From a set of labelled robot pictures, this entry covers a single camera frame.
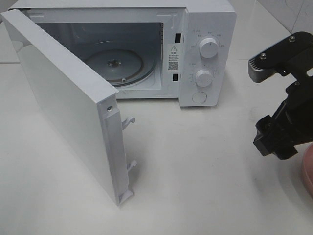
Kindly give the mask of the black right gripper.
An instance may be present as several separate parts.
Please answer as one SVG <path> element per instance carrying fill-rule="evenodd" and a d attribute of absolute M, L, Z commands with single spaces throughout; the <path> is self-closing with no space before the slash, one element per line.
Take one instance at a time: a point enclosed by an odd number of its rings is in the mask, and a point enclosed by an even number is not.
<path fill-rule="evenodd" d="M 296 32 L 251 59 L 261 69 L 274 69 L 281 76 L 291 74 L 296 81 L 286 88 L 287 98 L 273 116 L 255 125 L 253 144 L 263 156 L 274 154 L 280 160 L 296 155 L 294 147 L 313 140 L 313 36 Z"/>

